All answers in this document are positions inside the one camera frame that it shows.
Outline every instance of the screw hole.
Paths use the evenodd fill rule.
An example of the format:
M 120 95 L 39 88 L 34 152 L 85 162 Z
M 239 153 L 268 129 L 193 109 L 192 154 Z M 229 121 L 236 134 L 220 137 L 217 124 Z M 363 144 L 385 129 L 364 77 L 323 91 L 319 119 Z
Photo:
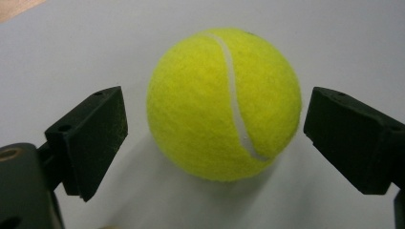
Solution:
M 20 154 L 19 149 L 7 149 L 3 152 L 0 152 L 0 161 L 5 161 L 9 159 L 13 159 Z
M 63 126 L 59 127 L 57 130 L 60 131 L 60 132 L 67 132 L 67 131 L 69 131 L 71 128 L 72 128 L 71 125 L 63 125 Z
M 15 229 L 20 225 L 21 218 L 11 217 L 0 223 L 0 229 Z

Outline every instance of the fuzzy felt surface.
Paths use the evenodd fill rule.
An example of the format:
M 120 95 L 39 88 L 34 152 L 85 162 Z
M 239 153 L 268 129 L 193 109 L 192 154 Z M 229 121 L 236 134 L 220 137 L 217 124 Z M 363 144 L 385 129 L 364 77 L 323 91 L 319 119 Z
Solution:
M 299 82 L 289 63 L 266 40 L 238 29 L 202 31 L 172 47 L 147 95 L 148 123 L 160 149 L 183 170 L 211 180 L 263 171 L 289 144 L 300 112 Z M 252 156 L 245 138 L 264 159 Z

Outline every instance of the white table surface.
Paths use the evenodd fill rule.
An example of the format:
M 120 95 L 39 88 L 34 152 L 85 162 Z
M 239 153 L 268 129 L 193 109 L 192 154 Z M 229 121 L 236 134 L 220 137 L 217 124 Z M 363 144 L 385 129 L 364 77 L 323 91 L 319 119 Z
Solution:
M 213 27 L 273 43 L 302 86 L 296 137 L 260 175 L 192 177 L 151 137 L 145 96 L 160 56 Z M 88 95 L 122 86 L 129 135 L 87 203 L 56 189 L 67 229 L 394 228 L 392 185 L 363 196 L 303 134 L 311 90 L 335 89 L 405 122 L 405 1 L 48 0 L 0 24 L 0 146 L 40 146 L 44 131 Z

